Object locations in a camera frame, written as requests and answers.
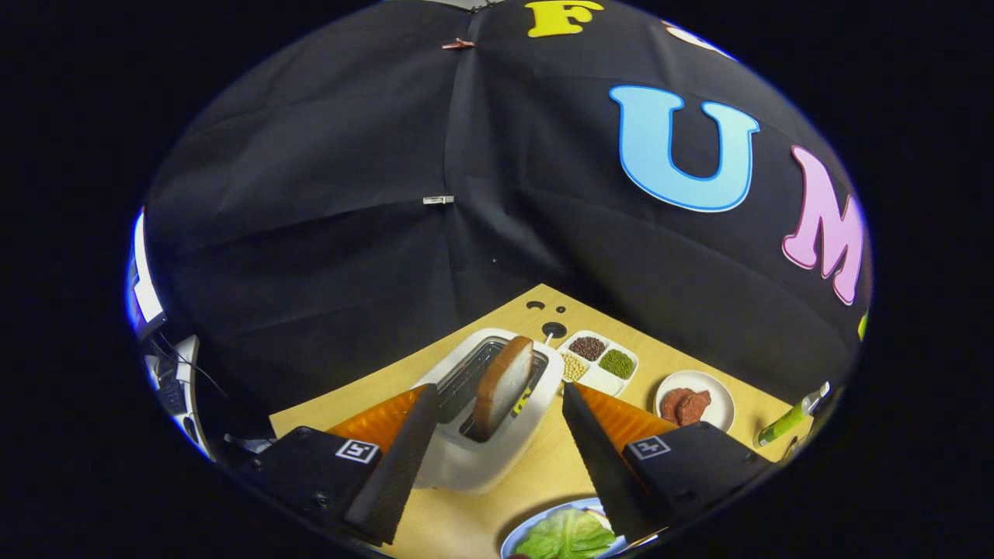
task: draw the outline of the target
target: black fabric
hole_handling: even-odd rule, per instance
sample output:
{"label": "black fabric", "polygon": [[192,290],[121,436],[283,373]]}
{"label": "black fabric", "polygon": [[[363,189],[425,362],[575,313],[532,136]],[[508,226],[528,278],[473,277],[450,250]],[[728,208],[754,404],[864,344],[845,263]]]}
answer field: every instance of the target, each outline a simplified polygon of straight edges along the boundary
{"label": "black fabric", "polygon": [[[775,89],[658,19],[603,2],[574,35],[529,38],[524,0],[473,15],[394,0],[286,48],[201,114],[147,201],[153,276],[270,411],[405,357],[543,282],[776,397],[844,381],[869,305],[786,259],[799,144],[855,194]],[[456,37],[476,47],[444,50]],[[680,95],[673,160],[714,173],[713,100],[759,121],[749,195],[700,214],[618,161],[607,92]],[[448,194],[451,205],[421,203]]]}

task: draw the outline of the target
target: blue plate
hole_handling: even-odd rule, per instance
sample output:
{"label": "blue plate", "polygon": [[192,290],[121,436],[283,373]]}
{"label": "blue plate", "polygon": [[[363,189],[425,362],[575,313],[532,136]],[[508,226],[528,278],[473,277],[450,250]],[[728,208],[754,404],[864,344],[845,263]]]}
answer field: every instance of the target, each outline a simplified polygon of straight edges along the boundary
{"label": "blue plate", "polygon": [[[501,559],[507,559],[508,557],[514,554],[514,548],[517,547],[519,543],[524,541],[525,536],[528,535],[528,531],[532,529],[532,526],[545,520],[546,516],[549,516],[549,514],[551,514],[552,512],[555,512],[562,508],[578,508],[580,510],[589,508],[590,510],[595,510],[601,514],[604,514],[604,507],[601,506],[600,499],[598,499],[597,497],[575,500],[572,502],[561,504],[559,506],[554,506],[549,510],[540,512],[535,516],[532,516],[528,520],[522,522],[520,526],[515,528],[514,531],[507,536],[507,539],[505,539],[504,543],[501,544],[500,546]],[[607,548],[607,551],[601,553],[600,555],[597,555],[596,559],[603,559],[604,557],[610,557],[611,555],[620,552],[627,545],[628,542],[625,541],[624,536],[618,536],[618,538],[614,540],[614,543],[611,544],[609,548]]]}

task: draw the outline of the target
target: cable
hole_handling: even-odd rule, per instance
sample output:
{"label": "cable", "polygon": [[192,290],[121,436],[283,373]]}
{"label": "cable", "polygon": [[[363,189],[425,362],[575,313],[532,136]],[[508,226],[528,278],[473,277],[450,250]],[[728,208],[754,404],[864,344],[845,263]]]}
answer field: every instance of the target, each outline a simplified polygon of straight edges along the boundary
{"label": "cable", "polygon": [[[215,386],[215,388],[217,388],[218,391],[221,392],[222,396],[224,396],[225,398],[231,400],[231,397],[228,396],[228,394],[224,390],[222,390],[221,386],[219,386],[218,383],[215,382],[215,380],[213,378],[211,378],[211,375],[207,374],[207,371],[205,371],[204,369],[201,369],[197,365],[194,365],[193,363],[187,361],[182,355],[180,355],[180,352],[176,351],[176,347],[174,347],[173,344],[169,343],[169,340],[166,339],[166,336],[163,335],[163,333],[161,331],[158,332],[158,334],[162,338],[162,341],[166,342],[166,345],[168,345],[169,348],[173,350],[173,354],[176,356],[176,360],[177,361],[179,361],[180,363],[183,363],[185,365],[190,365],[194,369],[196,369],[196,370],[200,371],[201,373],[203,373],[204,376],[207,377],[207,380],[211,381],[211,384],[213,384]],[[163,355],[169,355],[168,353],[166,353],[162,349],[162,347],[159,346],[159,344],[155,343],[155,339],[149,338],[148,341],[152,342],[152,345],[154,345],[156,349],[158,349],[159,351],[161,351]]]}

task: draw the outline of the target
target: computer screen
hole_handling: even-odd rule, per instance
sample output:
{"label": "computer screen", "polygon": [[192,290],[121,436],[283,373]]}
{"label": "computer screen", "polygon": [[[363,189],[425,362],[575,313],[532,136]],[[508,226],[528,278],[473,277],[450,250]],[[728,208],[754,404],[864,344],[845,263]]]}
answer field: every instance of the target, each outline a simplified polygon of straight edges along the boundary
{"label": "computer screen", "polygon": [[128,259],[125,301],[131,327],[139,340],[144,340],[166,320],[162,303],[152,284],[145,253],[145,209],[142,208],[134,224],[134,238]]}

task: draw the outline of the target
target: green lettuce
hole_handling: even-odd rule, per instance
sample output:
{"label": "green lettuce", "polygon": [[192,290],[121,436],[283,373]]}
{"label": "green lettuce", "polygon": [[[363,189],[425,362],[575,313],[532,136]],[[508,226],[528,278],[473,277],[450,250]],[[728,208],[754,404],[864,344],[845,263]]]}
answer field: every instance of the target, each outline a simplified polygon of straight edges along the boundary
{"label": "green lettuce", "polygon": [[578,508],[553,512],[528,531],[515,553],[531,559],[593,559],[614,543],[614,533]]}

